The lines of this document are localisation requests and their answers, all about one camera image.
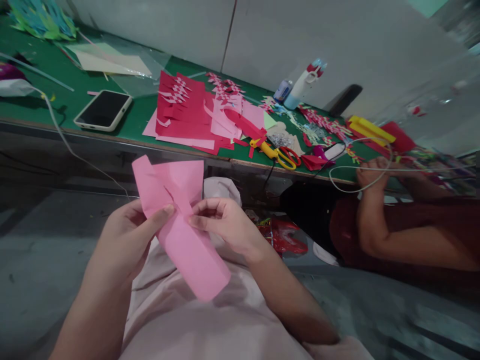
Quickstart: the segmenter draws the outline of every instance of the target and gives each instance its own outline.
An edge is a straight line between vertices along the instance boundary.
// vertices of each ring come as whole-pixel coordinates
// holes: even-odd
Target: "smartphone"
[[[112,132],[127,111],[132,97],[120,92],[102,90],[73,120],[83,129]]]

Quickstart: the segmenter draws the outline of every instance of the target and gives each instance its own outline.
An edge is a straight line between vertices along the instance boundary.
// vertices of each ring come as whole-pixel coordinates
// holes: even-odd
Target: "hand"
[[[150,241],[174,211],[167,205],[146,219],[140,199],[115,210],[103,227],[83,283],[90,290],[131,287],[145,264]]]
[[[364,188],[369,184],[373,183],[382,173],[381,171],[366,169],[385,169],[388,163],[388,160],[383,156],[379,156],[377,158],[374,158],[373,160],[370,160],[369,162],[362,163],[360,167],[356,170],[356,177],[358,179],[358,184],[360,185],[360,187]],[[364,191],[383,192],[384,189],[387,187],[388,182],[389,175],[387,172],[383,174],[376,183],[366,188]]]
[[[192,211],[192,227],[220,235],[248,262],[261,260],[265,245],[270,246],[242,208],[230,198],[204,199]]]
[[[395,171],[395,170],[409,170],[408,167],[400,163],[392,162],[387,174],[399,179],[423,179],[425,178],[421,171]]]

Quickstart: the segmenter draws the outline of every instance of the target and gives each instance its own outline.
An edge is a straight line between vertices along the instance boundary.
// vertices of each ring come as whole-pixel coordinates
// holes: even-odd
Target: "charging cable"
[[[353,140],[352,143],[355,143],[357,141],[362,141],[362,140],[381,140],[382,142],[385,142],[387,144],[388,151],[390,151],[390,158],[388,159],[388,164],[386,165],[386,168],[370,168],[370,167],[359,167],[359,166],[336,166],[336,167],[332,167],[330,169],[330,171],[328,172],[328,177],[330,178],[330,181],[333,184],[333,186],[336,187],[337,190],[340,190],[342,193],[354,194],[354,193],[359,193],[359,192],[361,192],[365,189],[368,189],[373,184],[375,184],[377,181],[379,181],[382,178],[382,176],[387,171],[389,171],[390,166],[392,165],[392,161],[393,161],[393,158],[394,158],[394,152],[392,150],[392,146],[390,145],[390,143],[388,141],[385,141],[385,139],[381,138],[381,137],[363,137],[363,138]],[[347,191],[347,190],[342,190],[341,188],[339,188],[335,184],[334,179],[332,177],[332,172],[334,170],[342,169],[342,168],[344,168],[344,169],[362,169],[362,170],[380,171],[381,174],[374,181],[369,183],[367,186],[364,186],[359,190]],[[395,169],[394,171],[395,172],[416,172],[416,171],[420,171],[420,172],[442,172],[442,171],[445,171],[445,170],[456,170],[456,169],[466,169],[466,168],[469,168],[469,166],[446,167],[446,168],[440,168],[440,169],[425,169],[425,170],[423,170],[423,169]]]
[[[46,105],[48,107],[48,110],[50,111],[50,116],[51,116],[51,120],[53,121],[53,125],[55,125],[55,129],[58,131],[58,134],[60,135],[61,139],[63,140],[63,142],[65,143],[65,146],[66,148],[68,149],[68,151],[74,156],[76,157],[77,159],[80,159],[82,160],[83,162],[87,163],[88,165],[90,165],[92,168],[94,168],[95,170],[98,170],[99,172],[101,172],[103,175],[105,175],[107,178],[110,178],[115,184],[117,184],[117,186],[119,188],[121,188],[124,192],[125,192],[125,195],[126,195],[126,198],[128,199],[128,201],[130,201],[130,197],[129,197],[129,193],[127,191],[127,189],[125,189],[122,185],[120,185],[113,177],[111,177],[110,175],[108,175],[106,172],[100,170],[98,167],[96,167],[95,165],[93,165],[91,162],[85,160],[83,157],[81,156],[78,156],[76,153],[74,153],[74,151],[72,150],[72,148],[70,147],[70,144],[68,143],[67,139],[65,138],[64,136],[64,133],[62,132],[62,129],[60,129],[60,126],[59,124],[57,123],[57,120],[55,119],[55,114],[54,114],[54,110],[52,109],[52,105],[50,104],[50,100],[49,98],[47,97],[47,95],[37,89],[36,87],[33,87],[32,86],[32,89],[39,92],[43,99],[45,100],[46,102]]]

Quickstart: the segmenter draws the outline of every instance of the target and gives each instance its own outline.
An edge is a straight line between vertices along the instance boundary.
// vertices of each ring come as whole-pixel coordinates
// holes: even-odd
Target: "person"
[[[375,181],[388,161],[378,157],[356,171],[361,188]],[[453,196],[420,171],[392,163],[362,192],[344,193],[295,183],[280,196],[280,208],[319,246],[327,262],[367,270],[404,282],[480,285],[480,202]],[[384,204],[389,177],[397,177],[413,202]]]
[[[145,219],[132,201],[107,219],[50,360],[372,359],[355,338],[340,340],[243,212],[231,180],[206,179],[205,196],[209,189],[227,197],[197,203],[190,224],[210,232],[229,284],[199,302],[152,241],[174,206]]]

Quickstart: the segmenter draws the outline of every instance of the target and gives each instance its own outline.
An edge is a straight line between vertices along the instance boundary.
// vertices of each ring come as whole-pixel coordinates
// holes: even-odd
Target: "red scissors handle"
[[[300,166],[302,165],[302,160],[300,160],[299,156],[293,151],[291,148],[286,147],[286,146],[280,146],[279,147],[280,151],[282,151],[285,155],[288,156],[288,158],[296,165]]]

